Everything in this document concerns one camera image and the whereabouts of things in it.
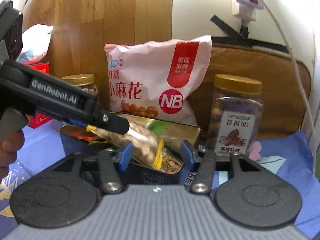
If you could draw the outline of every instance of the gold jar lid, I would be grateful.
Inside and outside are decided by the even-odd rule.
[[[214,86],[238,94],[260,95],[262,93],[262,82],[241,76],[217,74],[214,77]]]
[[[79,74],[63,77],[62,80],[67,81],[74,86],[86,86],[95,82],[93,74]]]

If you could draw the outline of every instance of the red box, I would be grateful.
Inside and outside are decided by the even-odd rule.
[[[32,69],[35,69],[37,71],[40,71],[44,74],[49,74],[49,63],[40,63],[40,64],[35,64],[35,65],[30,65],[29,66]],[[36,113],[36,117],[28,117],[29,119],[29,124],[28,126],[31,128],[37,128],[40,125],[43,125],[46,122],[49,122],[52,120],[52,118],[47,117],[46,115]]]

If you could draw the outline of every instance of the gray ribbed surface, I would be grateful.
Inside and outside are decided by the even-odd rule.
[[[59,229],[19,225],[4,240],[306,240],[295,228],[251,231],[223,218],[209,198],[183,186],[131,185],[103,198],[80,222]]]

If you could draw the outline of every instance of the pink snack bag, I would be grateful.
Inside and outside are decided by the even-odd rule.
[[[204,78],[211,47],[211,36],[135,46],[106,44],[110,109],[196,125],[186,98]]]

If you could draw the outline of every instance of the black circular cover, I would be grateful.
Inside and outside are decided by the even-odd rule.
[[[222,184],[214,202],[225,216],[246,227],[279,228],[293,223],[299,192],[271,172],[242,172]]]
[[[67,172],[52,172],[20,185],[10,197],[10,207],[18,223],[58,228],[84,218],[97,201],[90,183]]]

